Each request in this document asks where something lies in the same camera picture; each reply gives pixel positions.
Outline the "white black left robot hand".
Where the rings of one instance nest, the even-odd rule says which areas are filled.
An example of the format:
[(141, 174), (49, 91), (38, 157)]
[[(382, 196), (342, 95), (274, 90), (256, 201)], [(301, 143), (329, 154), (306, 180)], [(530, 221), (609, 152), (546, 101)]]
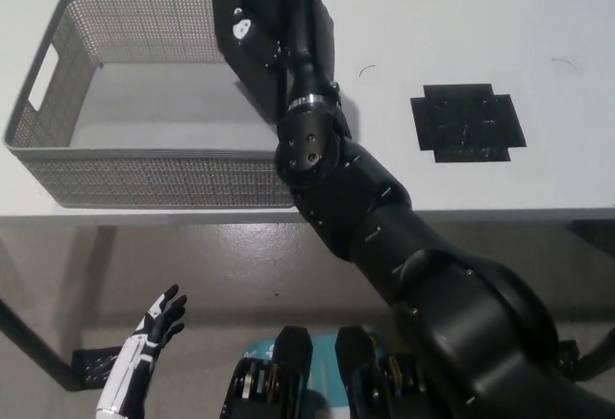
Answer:
[(161, 351), (185, 324), (187, 297), (174, 284), (165, 290), (125, 340), (95, 410), (96, 419), (143, 418), (153, 373)]

